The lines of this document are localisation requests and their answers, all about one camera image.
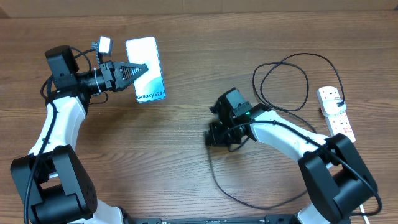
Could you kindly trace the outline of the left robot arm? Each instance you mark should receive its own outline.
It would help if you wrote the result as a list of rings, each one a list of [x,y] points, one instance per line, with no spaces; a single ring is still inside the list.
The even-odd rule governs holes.
[[[25,223],[133,223],[129,214],[97,198],[75,147],[91,97],[125,90],[148,71],[146,64],[99,61],[81,73],[69,45],[45,52],[52,72],[40,89],[47,117],[27,156],[14,159],[11,175],[24,205]]]

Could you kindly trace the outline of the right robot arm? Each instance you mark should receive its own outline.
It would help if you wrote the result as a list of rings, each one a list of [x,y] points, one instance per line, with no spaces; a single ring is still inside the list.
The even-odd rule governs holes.
[[[265,104],[253,106],[236,88],[222,94],[210,111],[217,118],[205,133],[206,146],[230,148],[247,137],[298,164],[310,204],[293,215],[267,216],[267,223],[350,223],[351,217],[370,217],[381,211],[377,184],[344,134],[328,137],[302,129]],[[376,199],[376,211],[357,212],[370,198]]]

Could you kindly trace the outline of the Galaxy S24+ smartphone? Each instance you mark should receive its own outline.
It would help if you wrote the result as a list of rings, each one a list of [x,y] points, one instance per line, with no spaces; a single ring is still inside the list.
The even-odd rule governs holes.
[[[155,37],[126,41],[129,63],[144,64],[147,71],[134,81],[138,103],[162,100],[166,97],[162,67]]]

